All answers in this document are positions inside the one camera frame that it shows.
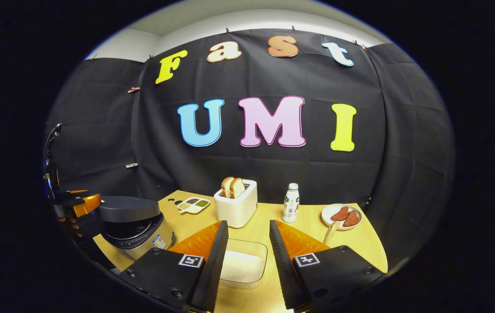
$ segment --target white plate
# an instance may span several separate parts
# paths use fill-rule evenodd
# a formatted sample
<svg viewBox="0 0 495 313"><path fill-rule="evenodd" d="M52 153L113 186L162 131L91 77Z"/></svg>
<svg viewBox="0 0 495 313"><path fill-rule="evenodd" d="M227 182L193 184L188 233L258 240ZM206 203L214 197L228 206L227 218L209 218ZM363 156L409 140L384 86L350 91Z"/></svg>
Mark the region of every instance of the white plate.
<svg viewBox="0 0 495 313"><path fill-rule="evenodd" d="M348 204L342 204L342 203L330 204L329 206L325 206L325 208L323 208L323 210L321 211L321 218L323 219L323 222L325 222L325 224L327 224L327 226L331 226L331 224L334 222L333 220L331 220L331 217L333 215L335 215L337 212L339 212L341 210L341 208L343 208L344 206L348 207L349 213L351 211L355 211L356 216L359 218L359 222L356 225L344 227L344 226L342 226L344 221L341 220L340 221L341 225L338 227L337 230L351 230L352 228L356 227L357 225L360 225L361 212L353 206L350 206Z"/></svg>

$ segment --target ceiling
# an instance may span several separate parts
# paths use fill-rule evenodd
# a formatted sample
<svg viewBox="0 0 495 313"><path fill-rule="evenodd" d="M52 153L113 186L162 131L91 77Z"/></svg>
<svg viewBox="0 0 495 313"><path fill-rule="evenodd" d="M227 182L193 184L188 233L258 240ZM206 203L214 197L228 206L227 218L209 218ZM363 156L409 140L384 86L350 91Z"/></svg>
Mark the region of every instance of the ceiling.
<svg viewBox="0 0 495 313"><path fill-rule="evenodd" d="M295 10L315 14L362 30L383 42L391 41L384 34L353 16L327 4L311 0L184 0L149 14L129 25L128 28L143 30L162 37L174 30L213 16L254 9Z"/></svg>

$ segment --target plastic bottle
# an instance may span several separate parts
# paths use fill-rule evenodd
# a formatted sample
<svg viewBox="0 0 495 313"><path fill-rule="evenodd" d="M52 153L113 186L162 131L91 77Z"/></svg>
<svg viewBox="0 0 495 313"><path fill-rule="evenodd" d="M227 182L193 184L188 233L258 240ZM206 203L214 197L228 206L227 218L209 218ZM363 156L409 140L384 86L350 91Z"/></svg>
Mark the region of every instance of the plastic bottle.
<svg viewBox="0 0 495 313"><path fill-rule="evenodd" d="M300 206L300 193L298 192L298 184L291 183L288 185L286 196L284 196L284 222L291 223L296 220L296 216L298 214L298 206Z"/></svg>

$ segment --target cooker sticker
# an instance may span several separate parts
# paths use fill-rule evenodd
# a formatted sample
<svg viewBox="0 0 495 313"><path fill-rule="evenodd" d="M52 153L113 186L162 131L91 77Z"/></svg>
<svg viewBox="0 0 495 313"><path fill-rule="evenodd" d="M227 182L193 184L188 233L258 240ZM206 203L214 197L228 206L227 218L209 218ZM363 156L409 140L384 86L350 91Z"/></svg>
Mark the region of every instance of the cooker sticker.
<svg viewBox="0 0 495 313"><path fill-rule="evenodd" d="M153 243L160 249L164 249L166 247L166 242L162 240L162 237L159 234L153 239Z"/></svg>

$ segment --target meat slice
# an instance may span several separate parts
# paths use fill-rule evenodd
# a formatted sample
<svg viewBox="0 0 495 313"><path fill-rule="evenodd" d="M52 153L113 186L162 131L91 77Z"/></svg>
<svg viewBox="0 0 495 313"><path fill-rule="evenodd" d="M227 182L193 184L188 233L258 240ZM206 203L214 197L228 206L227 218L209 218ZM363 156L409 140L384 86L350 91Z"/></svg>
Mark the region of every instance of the meat slice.
<svg viewBox="0 0 495 313"><path fill-rule="evenodd" d="M355 214L355 211L351 211L348 214L348 217L346 218L344 224L342 224L343 227L349 227L349 226L354 226L359 222L359 217Z"/></svg>
<svg viewBox="0 0 495 313"><path fill-rule="evenodd" d="M340 222L341 220L346 220L347 217L348 217L348 207L344 206L343 208L341 208L340 211L335 213L335 215L331 216L331 220L335 222Z"/></svg>

